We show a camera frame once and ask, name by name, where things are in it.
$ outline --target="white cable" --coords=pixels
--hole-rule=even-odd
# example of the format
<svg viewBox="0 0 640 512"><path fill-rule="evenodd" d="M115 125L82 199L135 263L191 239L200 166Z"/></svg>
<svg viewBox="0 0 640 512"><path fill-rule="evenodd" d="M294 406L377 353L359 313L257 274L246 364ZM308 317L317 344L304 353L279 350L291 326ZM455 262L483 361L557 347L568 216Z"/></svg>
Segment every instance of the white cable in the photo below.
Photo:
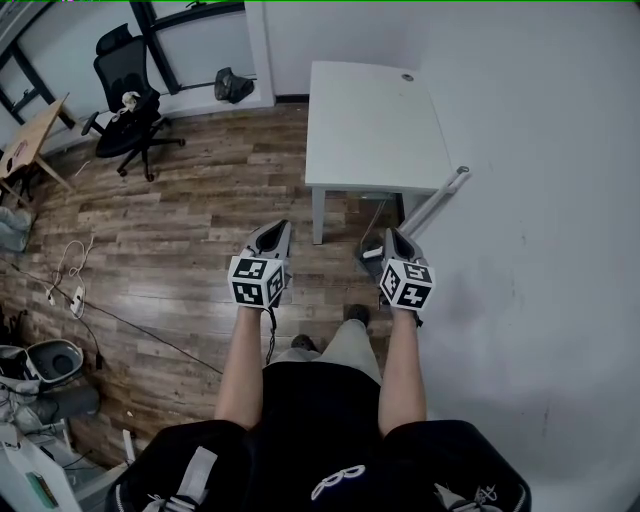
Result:
<svg viewBox="0 0 640 512"><path fill-rule="evenodd" d="M62 254L62 258L60 259L60 263L58 263L58 270L56 270L56 277L53 281L53 286L51 288L47 288L46 290L47 290L47 299L48 299L51 293L53 292L53 290L55 290L56 286L58 286L62 281L62 273L60 272L60 269L62 268L62 263L64 262L64 259L67 256L67 251L69 250L69 247L71 247L73 244L80 244L80 247L82 247L82 262L80 263L80 266L69 268L69 277L78 276L78 279L80 279L80 283L82 283L82 304L80 305L80 313L76 316L76 314L73 311L71 311L71 314L73 315L73 317L76 320L79 320L80 318L82 318L82 315L84 314L84 301L87 295L87 288L84 284L84 281L82 280L82 276L80 275L80 272L82 271L85 264L87 263L89 252L91 251L91 249L93 249L93 236L91 237L91 242L89 242L89 248L86 251L84 250L84 244L80 240L73 240L67 244L67 246L64 249L64 253Z"/></svg>

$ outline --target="chair backrest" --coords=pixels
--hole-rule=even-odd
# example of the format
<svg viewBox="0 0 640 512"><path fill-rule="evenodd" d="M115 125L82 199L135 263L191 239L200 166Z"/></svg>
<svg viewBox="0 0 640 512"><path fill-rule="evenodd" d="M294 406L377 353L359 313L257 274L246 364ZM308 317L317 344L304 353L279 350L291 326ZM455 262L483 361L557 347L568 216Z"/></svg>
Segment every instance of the chair backrest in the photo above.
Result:
<svg viewBox="0 0 640 512"><path fill-rule="evenodd" d="M144 97L156 93L147 79L147 47L142 36L132 37L127 24L98 40L93 67L100 77L111 112L122 108L122 95L136 91Z"/></svg>

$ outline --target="black shirt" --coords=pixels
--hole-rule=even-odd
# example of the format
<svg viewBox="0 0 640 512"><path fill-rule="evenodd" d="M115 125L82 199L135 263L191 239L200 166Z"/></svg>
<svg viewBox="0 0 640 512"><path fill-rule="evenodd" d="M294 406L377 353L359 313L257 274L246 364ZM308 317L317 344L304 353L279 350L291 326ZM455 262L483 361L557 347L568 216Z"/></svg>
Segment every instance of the black shirt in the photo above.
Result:
<svg viewBox="0 0 640 512"><path fill-rule="evenodd" d="M148 495L173 496L198 446L218 455L198 511L474 510L473 502L530 510L527 484L466 422L412 423L383 439L379 393L346 366L268 366L259 425L247 432L207 421L161 431L115 482L107 511L138 512Z"/></svg>

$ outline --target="table leg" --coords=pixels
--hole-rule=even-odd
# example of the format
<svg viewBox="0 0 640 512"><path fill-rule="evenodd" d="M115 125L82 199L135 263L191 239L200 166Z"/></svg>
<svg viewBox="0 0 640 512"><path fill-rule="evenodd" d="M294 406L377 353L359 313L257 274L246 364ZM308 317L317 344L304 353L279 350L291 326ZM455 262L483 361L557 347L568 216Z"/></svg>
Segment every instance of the table leg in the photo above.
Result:
<svg viewBox="0 0 640 512"><path fill-rule="evenodd" d="M313 187L311 191L311 215L313 217L313 243L322 244L324 229L324 196L323 188Z"/></svg>
<svg viewBox="0 0 640 512"><path fill-rule="evenodd" d="M38 163L38 165L40 167L42 167L48 174L51 175L51 177L56 180L58 183L60 183L60 185L62 185L63 187L65 187L69 192L75 192L73 190L73 187L71 185L69 185L66 181L64 181L60 175L54 171L47 162L45 162L40 155L36 156L36 162Z"/></svg>
<svg viewBox="0 0 640 512"><path fill-rule="evenodd" d="M65 115L66 115L69 119L71 119L74 123L76 123L76 124L78 125L78 129L79 129L80 131L82 131L82 127L84 126L84 124L83 124L83 123L81 123L81 122L80 122L80 120L79 120L76 116L74 116L74 115L73 115L69 110L67 110L66 108L63 108L62 110L63 110L63 112L65 113ZM90 137L93 137L94 139L99 139L99 138L100 138L100 134L98 133L98 134L96 135L96 133L97 133L97 132L96 132L96 133L94 133L95 131L96 131L96 130L95 130L95 128L91 127L91 129L89 130L89 136L90 136Z"/></svg>
<svg viewBox="0 0 640 512"><path fill-rule="evenodd" d="M15 197L18 202L24 206L27 210L29 210L31 213L35 213L33 211L33 208L31 208L31 206L29 205L29 203L27 203L24 199L22 199L18 193L13 190L9 185L7 185L7 183L4 180L0 180L0 186L5 189L9 194L11 194L13 197Z"/></svg>

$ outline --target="black bag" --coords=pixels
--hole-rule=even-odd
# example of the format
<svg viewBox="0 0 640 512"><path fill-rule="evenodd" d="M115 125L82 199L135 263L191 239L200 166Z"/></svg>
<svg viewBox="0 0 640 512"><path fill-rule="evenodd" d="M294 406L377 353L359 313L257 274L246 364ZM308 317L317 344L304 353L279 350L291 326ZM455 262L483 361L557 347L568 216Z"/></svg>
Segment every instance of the black bag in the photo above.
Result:
<svg viewBox="0 0 640 512"><path fill-rule="evenodd" d="M231 68L218 71L214 93L218 101L239 103L253 92L253 80L236 76Z"/></svg>

